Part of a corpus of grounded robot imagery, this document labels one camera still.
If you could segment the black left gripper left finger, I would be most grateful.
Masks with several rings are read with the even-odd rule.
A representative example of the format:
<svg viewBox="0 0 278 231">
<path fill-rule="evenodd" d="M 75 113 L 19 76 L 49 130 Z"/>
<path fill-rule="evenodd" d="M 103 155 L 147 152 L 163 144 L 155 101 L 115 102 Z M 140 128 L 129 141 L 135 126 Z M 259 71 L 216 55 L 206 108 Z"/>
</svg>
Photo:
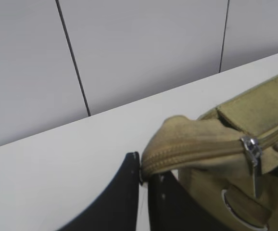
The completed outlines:
<svg viewBox="0 0 278 231">
<path fill-rule="evenodd" d="M 127 153 L 104 191 L 63 231 L 135 231 L 139 202 L 139 153 Z"/>
</svg>

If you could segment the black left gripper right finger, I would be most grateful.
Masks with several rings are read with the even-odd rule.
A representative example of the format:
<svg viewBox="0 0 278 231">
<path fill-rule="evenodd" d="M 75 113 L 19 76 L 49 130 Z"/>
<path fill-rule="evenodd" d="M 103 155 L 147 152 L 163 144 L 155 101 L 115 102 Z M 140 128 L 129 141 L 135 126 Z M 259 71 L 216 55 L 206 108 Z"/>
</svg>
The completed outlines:
<svg viewBox="0 0 278 231">
<path fill-rule="evenodd" d="M 151 231 L 227 231 L 223 223 L 205 211 L 171 172 L 148 181 Z"/>
</svg>

